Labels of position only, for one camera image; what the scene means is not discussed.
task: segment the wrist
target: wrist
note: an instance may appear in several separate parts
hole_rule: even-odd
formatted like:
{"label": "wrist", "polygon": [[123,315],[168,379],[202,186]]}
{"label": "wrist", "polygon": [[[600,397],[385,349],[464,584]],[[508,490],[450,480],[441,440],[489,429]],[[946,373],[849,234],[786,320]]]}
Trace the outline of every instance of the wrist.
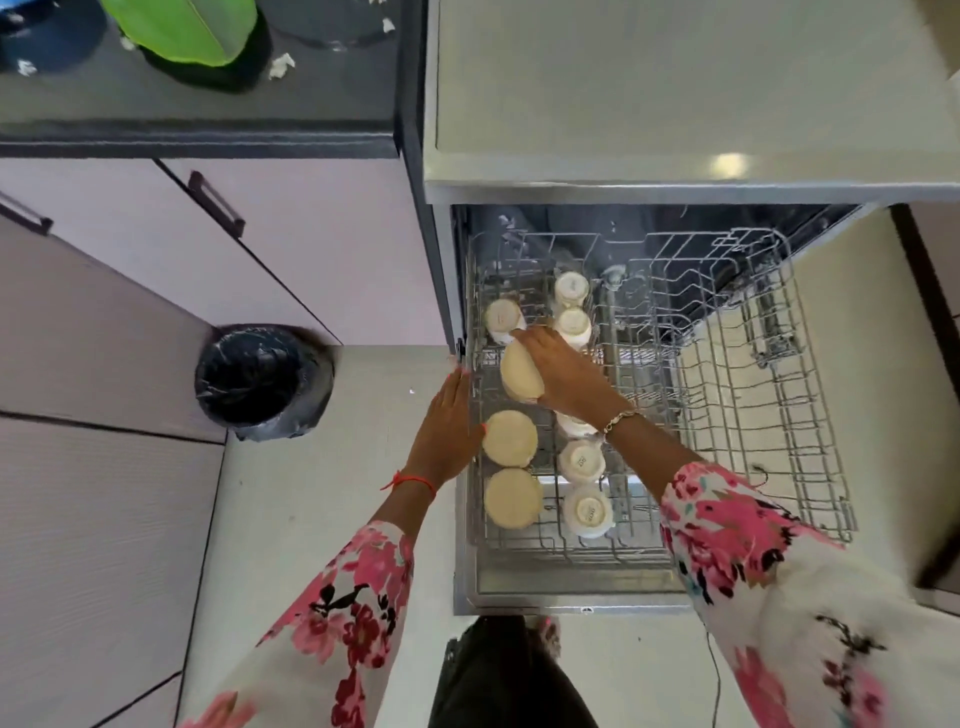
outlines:
{"label": "wrist", "polygon": [[426,465],[417,465],[407,463],[399,471],[399,476],[402,477],[413,477],[413,478],[423,478],[430,485],[432,485],[436,490],[440,490],[440,486],[445,483],[444,477],[436,468],[431,468]]}
{"label": "wrist", "polygon": [[611,389],[590,403],[587,415],[583,419],[584,422],[602,430],[610,423],[610,420],[629,409],[634,409],[633,403]]}

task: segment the floor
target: floor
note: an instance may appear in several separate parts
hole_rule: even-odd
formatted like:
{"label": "floor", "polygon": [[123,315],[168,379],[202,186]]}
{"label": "floor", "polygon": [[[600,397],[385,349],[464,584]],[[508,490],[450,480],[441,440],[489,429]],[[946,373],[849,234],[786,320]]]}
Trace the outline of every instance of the floor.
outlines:
{"label": "floor", "polygon": [[[803,255],[796,276],[859,533],[852,548],[909,576],[960,494],[960,405],[886,213]],[[295,441],[230,442],[184,679],[195,714],[232,665],[367,519],[447,372],[432,348],[346,348],[329,409]],[[427,516],[403,645],[377,728],[421,728],[451,611],[453,490]],[[716,676],[700,621],[562,619],[562,667],[599,725],[709,725]],[[720,726],[752,719],[720,665]]]}

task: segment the floral sleeve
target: floral sleeve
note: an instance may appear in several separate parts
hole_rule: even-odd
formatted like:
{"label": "floral sleeve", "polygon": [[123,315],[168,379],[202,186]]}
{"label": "floral sleeve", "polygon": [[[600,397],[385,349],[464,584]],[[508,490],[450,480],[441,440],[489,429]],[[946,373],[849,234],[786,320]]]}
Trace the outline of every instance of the floral sleeve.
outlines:
{"label": "floral sleeve", "polygon": [[373,726],[413,565],[399,528],[363,526],[183,728]]}
{"label": "floral sleeve", "polygon": [[956,724],[960,620],[917,605],[892,575],[717,465],[680,469],[660,511],[761,728]]}

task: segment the red string bracelet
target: red string bracelet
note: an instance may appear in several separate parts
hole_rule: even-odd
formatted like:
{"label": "red string bracelet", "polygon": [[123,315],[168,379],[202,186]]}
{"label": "red string bracelet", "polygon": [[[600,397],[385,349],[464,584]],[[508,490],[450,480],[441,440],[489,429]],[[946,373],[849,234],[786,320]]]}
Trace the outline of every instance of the red string bracelet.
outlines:
{"label": "red string bracelet", "polygon": [[418,483],[423,483],[427,488],[430,489],[430,502],[433,502],[433,499],[437,497],[437,487],[427,480],[425,477],[420,477],[419,475],[401,475],[400,471],[394,473],[394,479],[383,486],[380,490],[385,491],[388,489],[393,489],[395,486],[399,485],[405,480],[416,480]]}

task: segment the black garbage bag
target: black garbage bag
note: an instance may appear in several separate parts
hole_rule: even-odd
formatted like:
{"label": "black garbage bag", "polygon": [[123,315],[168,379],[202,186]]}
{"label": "black garbage bag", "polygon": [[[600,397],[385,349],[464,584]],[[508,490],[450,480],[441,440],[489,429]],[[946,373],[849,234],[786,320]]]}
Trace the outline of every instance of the black garbage bag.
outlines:
{"label": "black garbage bag", "polygon": [[200,407],[241,440],[300,437],[333,391],[333,360],[292,331],[243,327],[201,352],[194,377]]}

